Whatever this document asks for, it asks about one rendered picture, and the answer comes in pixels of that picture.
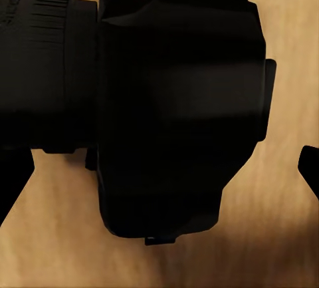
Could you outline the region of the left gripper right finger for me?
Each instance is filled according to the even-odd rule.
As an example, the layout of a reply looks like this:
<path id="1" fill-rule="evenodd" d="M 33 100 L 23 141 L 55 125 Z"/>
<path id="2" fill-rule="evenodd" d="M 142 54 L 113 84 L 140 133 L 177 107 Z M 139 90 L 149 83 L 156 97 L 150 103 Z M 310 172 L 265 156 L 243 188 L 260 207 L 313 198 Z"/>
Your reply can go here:
<path id="1" fill-rule="evenodd" d="M 319 199 L 319 148 L 307 145 L 302 148 L 298 170 Z"/>

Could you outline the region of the digital camera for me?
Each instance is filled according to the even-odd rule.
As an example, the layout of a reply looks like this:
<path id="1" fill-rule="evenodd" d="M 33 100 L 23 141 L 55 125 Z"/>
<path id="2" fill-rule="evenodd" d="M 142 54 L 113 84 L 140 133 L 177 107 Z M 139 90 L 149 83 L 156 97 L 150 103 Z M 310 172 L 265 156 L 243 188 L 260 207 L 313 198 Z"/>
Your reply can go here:
<path id="1" fill-rule="evenodd" d="M 248 0 L 0 0 L 0 153 L 87 148 L 113 235 L 211 229 L 266 138 L 277 63 Z"/>

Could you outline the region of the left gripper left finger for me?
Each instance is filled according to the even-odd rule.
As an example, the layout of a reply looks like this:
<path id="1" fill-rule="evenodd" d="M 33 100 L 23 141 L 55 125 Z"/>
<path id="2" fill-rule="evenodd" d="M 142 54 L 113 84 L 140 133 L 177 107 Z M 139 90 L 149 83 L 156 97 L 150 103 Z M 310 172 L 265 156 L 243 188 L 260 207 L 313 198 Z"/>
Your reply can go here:
<path id="1" fill-rule="evenodd" d="M 0 225 L 34 171 L 33 155 L 28 146 L 0 153 Z"/>

